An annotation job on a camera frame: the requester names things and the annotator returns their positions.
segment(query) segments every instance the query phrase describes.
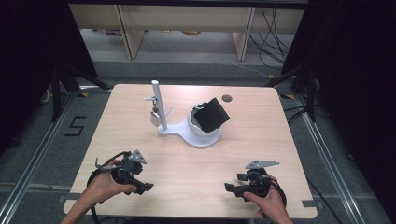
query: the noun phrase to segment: vertical post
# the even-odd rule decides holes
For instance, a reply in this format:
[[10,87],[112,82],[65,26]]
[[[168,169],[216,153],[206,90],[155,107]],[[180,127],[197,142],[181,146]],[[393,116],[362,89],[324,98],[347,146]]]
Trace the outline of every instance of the vertical post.
[[161,125],[163,126],[163,131],[166,131],[168,126],[166,125],[165,112],[163,111],[163,99],[161,97],[160,84],[157,80],[152,80],[151,84],[152,89],[154,89],[155,98],[157,99],[158,114],[160,115]]

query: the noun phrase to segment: wooden table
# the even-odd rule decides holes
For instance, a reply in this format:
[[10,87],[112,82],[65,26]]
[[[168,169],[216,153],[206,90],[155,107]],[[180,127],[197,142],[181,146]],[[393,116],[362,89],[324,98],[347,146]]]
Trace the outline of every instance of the wooden table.
[[[266,171],[277,177],[288,199],[292,218],[314,218],[303,167],[297,154],[276,90],[256,87],[160,85],[168,123],[179,123],[198,103],[217,97],[230,120],[220,140],[198,149],[178,136],[160,136],[150,123],[151,85],[117,85],[78,171],[71,193],[81,193],[91,171],[122,151],[139,149],[148,164],[135,178],[154,187],[143,195],[117,195],[97,205],[99,215],[132,217],[255,218],[258,207],[227,192],[224,183],[239,185],[236,174],[245,173],[253,160],[279,161]],[[229,103],[223,95],[232,96]],[[74,200],[67,200],[67,213]]]

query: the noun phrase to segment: hand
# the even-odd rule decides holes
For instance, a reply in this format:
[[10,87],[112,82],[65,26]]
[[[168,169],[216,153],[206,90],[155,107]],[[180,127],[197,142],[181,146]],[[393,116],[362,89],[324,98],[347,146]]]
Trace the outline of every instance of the hand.
[[[273,183],[277,184],[276,178],[271,175],[269,176],[273,180]],[[265,198],[261,198],[251,192],[245,192],[244,197],[260,207],[256,215],[257,217],[265,214],[274,224],[292,223],[286,211],[285,204],[283,204],[282,198],[274,186],[269,188]]]
[[82,192],[79,199],[61,223],[79,223],[88,210],[98,203],[102,203],[116,194],[122,192],[132,193],[136,190],[136,186],[133,185],[117,184],[110,171],[102,172],[97,175],[84,192]]

